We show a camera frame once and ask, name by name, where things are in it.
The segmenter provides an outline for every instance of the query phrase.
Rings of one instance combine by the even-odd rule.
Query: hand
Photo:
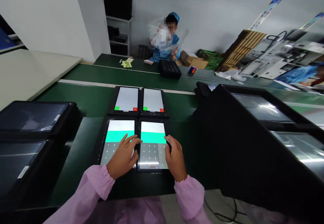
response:
[[[136,138],[137,135],[132,135],[128,138],[126,137],[127,134],[121,139],[115,154],[107,164],[109,175],[114,180],[132,169],[138,159],[137,150],[134,151],[132,156],[134,147],[136,144],[143,142],[141,139]]]
[[[185,161],[182,154],[182,146],[180,145],[179,141],[177,141],[171,135],[164,136],[164,138],[172,147],[172,151],[170,153],[169,145],[166,144],[165,146],[166,163],[168,164],[169,170],[175,181],[181,182],[187,178]]]
[[[150,45],[151,45],[151,47],[155,47],[155,42],[154,42],[154,40],[151,40],[151,41],[150,41]]]
[[[299,82],[299,84],[302,84],[302,85],[305,85],[305,86],[311,86],[312,85],[311,82],[303,82],[303,81]]]
[[[171,56],[175,56],[179,51],[179,48],[176,48],[172,51]]]

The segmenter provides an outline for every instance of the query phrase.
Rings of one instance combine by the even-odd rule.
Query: white machine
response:
[[[324,35],[293,30],[284,39],[274,36],[276,40],[269,40],[268,37],[245,57],[252,61],[241,74],[275,79],[289,70],[308,65],[324,54],[324,45],[314,42],[323,40]]]

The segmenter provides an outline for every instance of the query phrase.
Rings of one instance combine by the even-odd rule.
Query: poster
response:
[[[281,0],[272,0],[268,7],[259,15],[259,17],[253,22],[249,30],[255,30],[264,22],[264,20],[270,15],[273,9],[281,2]]]
[[[309,29],[315,22],[317,22],[320,18],[324,16],[324,12],[320,12],[318,15],[316,15],[312,20],[308,21],[305,25],[303,25],[300,30],[306,31]]]

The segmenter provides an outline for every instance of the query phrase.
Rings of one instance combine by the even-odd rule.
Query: pink shirt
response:
[[[166,223],[159,197],[98,203],[100,198],[108,198],[114,183],[106,166],[89,167],[75,194],[44,223]],[[196,179],[188,175],[174,189],[186,223],[211,223],[203,208],[204,187]]]

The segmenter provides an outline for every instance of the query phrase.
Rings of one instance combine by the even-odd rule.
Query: white table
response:
[[[18,49],[0,55],[0,110],[12,101],[33,100],[81,58]]]

